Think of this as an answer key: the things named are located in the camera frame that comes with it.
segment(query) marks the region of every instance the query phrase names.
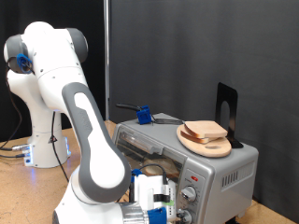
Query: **toaster oven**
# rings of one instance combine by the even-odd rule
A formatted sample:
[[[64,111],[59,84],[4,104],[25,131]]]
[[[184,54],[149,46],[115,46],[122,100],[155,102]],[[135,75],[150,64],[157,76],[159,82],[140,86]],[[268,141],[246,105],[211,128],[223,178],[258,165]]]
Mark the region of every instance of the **toaster oven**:
[[[166,114],[157,119],[174,119]],[[222,224],[243,216],[251,205],[258,151],[243,144],[222,158],[207,158],[189,151],[177,138],[177,125],[144,124],[137,119],[117,125],[113,142],[132,169],[159,163],[176,183],[177,211],[186,211],[192,224]],[[143,170],[159,175],[159,169]]]

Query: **black curtain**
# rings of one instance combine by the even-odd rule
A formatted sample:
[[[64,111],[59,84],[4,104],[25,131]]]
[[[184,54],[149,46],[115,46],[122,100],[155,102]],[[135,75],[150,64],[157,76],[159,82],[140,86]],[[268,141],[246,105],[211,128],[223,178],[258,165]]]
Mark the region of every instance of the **black curtain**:
[[[260,152],[255,198],[299,222],[299,1],[112,0],[110,119],[214,119],[239,93],[236,138]]]
[[[10,36],[23,34],[27,25],[34,21],[45,21],[54,28],[77,28],[85,35],[89,45],[89,56],[82,64],[82,68],[102,116],[105,117],[103,1],[0,0],[0,43],[2,46]],[[19,117],[8,97],[4,58],[0,58],[0,62],[0,141],[6,141],[17,126]],[[23,116],[21,127],[14,138],[29,136],[31,135],[29,110],[18,96],[14,95],[14,99]],[[63,128],[70,127],[68,118],[63,115]]]

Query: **toaster oven control panel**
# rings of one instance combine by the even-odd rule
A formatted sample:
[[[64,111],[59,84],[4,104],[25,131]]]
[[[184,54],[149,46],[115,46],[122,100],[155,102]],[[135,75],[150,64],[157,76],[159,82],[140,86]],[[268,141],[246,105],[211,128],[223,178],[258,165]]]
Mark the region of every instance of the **toaster oven control panel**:
[[[189,215],[188,220],[183,217],[182,222],[195,224],[197,222],[196,219],[199,217],[205,178],[187,169],[183,179],[181,179],[181,185],[182,187],[178,196],[178,209],[184,211],[183,214]]]

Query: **cable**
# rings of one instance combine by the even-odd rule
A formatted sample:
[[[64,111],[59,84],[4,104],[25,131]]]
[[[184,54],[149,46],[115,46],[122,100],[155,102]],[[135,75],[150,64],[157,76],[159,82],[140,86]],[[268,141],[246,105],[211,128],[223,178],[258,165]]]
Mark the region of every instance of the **cable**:
[[[23,158],[25,157],[25,154],[19,154],[16,156],[4,156],[4,155],[0,155],[0,157],[4,157],[4,158]]]
[[[167,178],[166,178],[166,171],[165,171],[165,169],[163,168],[162,165],[159,165],[159,164],[156,164],[156,163],[150,163],[150,164],[146,164],[146,165],[144,165],[144,166],[141,166],[141,167],[139,168],[139,170],[141,170],[141,169],[143,169],[143,168],[145,168],[145,167],[147,167],[147,166],[158,166],[158,167],[160,167],[160,168],[162,169],[162,171],[163,171],[163,174],[162,174],[162,176],[163,176],[163,184],[164,184],[164,185],[167,185],[167,184],[168,184],[168,182],[167,182]]]
[[[2,147],[2,148],[0,148],[0,150],[3,150],[3,151],[12,151],[12,148],[11,147]]]
[[[6,64],[6,72],[7,72],[7,75],[8,75],[8,70],[9,70],[8,63],[9,63],[9,61],[8,61],[7,64]],[[9,94],[9,97],[10,97],[10,101],[11,101],[13,107],[15,107],[16,111],[18,112],[20,120],[19,120],[19,124],[18,124],[18,126],[16,127],[16,129],[14,130],[14,132],[11,134],[11,136],[8,138],[8,140],[7,140],[2,146],[0,146],[0,149],[2,149],[2,148],[3,148],[3,147],[4,147],[4,146],[11,140],[11,138],[12,138],[12,137],[15,135],[15,133],[19,130],[19,128],[20,128],[20,126],[21,126],[21,122],[22,122],[21,112],[20,112],[19,108],[16,106],[16,104],[15,104],[15,102],[14,102],[14,100],[13,100],[13,97],[12,97],[12,94],[11,94],[11,90],[10,90],[10,87],[9,87],[9,83],[8,83],[8,79],[7,79],[7,77],[6,77],[6,83],[7,83],[7,89],[8,89],[8,94]]]
[[[53,112],[53,119],[52,119],[52,128],[51,128],[51,142],[52,142],[52,145],[53,145],[53,150],[54,150],[54,153],[55,153],[55,156],[57,158],[57,161],[58,163],[60,164],[60,167],[62,168],[63,172],[64,172],[64,176],[65,176],[65,179],[67,180],[67,183],[68,183],[68,178],[67,178],[67,175],[65,173],[65,170],[64,170],[64,167],[62,166],[62,163],[60,162],[59,158],[58,158],[58,155],[57,155],[57,152],[56,152],[56,148],[55,148],[55,143],[53,141],[53,138],[54,138],[54,121],[55,121],[55,112]]]

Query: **wooden table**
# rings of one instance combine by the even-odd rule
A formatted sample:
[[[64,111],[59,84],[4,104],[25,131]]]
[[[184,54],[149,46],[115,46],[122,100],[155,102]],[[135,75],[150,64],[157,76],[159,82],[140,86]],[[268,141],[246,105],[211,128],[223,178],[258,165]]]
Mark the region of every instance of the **wooden table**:
[[[112,137],[116,125],[106,121],[106,126]],[[63,130],[63,135],[68,138],[72,152],[72,156],[64,164],[66,174],[71,176],[79,165],[80,152],[73,130]],[[25,144],[27,139],[28,137],[13,140],[7,147]],[[0,153],[20,154],[5,151]],[[51,224],[52,212],[63,198],[66,187],[67,182],[60,167],[25,167],[23,159],[0,158],[0,224]],[[242,224],[295,224],[254,201],[245,216],[238,221]]]

